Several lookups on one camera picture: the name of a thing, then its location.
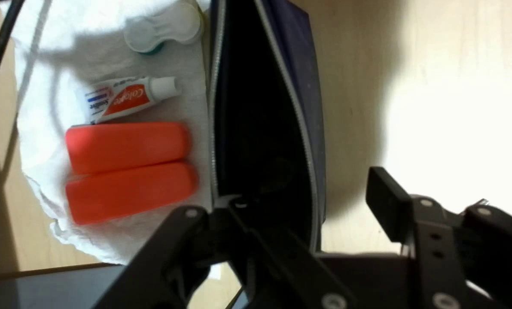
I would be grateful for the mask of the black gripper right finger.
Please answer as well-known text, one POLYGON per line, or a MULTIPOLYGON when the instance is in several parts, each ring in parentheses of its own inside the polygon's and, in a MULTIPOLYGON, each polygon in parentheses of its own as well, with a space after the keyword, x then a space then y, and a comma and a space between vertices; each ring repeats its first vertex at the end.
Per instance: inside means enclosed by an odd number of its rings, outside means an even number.
POLYGON ((485 199, 462 213, 368 170, 366 205, 413 266, 419 309, 512 309, 512 215, 485 199))

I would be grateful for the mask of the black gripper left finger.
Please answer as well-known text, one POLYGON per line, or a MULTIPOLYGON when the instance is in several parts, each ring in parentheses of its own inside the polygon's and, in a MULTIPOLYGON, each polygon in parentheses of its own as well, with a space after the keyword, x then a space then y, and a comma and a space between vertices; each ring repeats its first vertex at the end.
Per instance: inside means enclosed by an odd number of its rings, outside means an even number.
POLYGON ((174 210, 93 309, 188 309, 210 268, 230 265, 249 309, 354 309, 354 294, 292 230, 234 199, 174 210))

